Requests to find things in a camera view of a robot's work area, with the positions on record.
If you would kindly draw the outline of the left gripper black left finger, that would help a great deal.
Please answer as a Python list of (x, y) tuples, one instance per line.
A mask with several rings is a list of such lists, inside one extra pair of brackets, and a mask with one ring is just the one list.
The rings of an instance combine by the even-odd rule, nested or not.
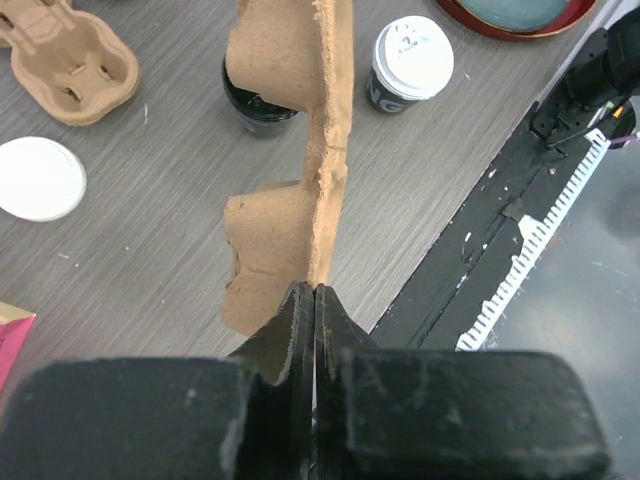
[(305, 479), (314, 293), (225, 358), (64, 361), (33, 372), (1, 419), (5, 479)]

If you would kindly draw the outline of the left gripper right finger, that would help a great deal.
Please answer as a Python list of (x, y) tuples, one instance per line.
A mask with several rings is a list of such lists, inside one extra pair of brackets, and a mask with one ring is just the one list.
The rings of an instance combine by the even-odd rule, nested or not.
[(314, 306), (318, 479), (602, 479), (584, 385), (537, 351), (385, 349), (336, 292)]

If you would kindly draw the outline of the black coffee cup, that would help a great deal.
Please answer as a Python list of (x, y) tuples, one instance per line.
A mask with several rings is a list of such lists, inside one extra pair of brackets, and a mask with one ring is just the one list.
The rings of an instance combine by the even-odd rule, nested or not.
[(261, 96), (234, 85), (228, 75), (226, 59), (222, 60), (223, 87), (230, 104), (241, 118), (245, 129), (261, 139), (275, 138), (285, 133), (298, 111), (265, 102)]
[(388, 90), (373, 69), (370, 70), (365, 89), (369, 105), (382, 114), (398, 115), (419, 103), (419, 100), (407, 100)]

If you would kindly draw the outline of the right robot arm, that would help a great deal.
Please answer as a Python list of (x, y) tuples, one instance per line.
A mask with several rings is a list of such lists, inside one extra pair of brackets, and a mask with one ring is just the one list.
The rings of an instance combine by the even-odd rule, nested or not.
[(598, 29), (538, 107), (530, 123), (547, 149), (600, 128), (639, 93), (639, 10)]

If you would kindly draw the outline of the pink paper gift bag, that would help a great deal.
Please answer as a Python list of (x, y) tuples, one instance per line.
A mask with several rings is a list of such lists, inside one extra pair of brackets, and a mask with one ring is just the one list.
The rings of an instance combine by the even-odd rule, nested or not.
[(0, 303), (0, 389), (7, 381), (35, 319), (33, 312)]

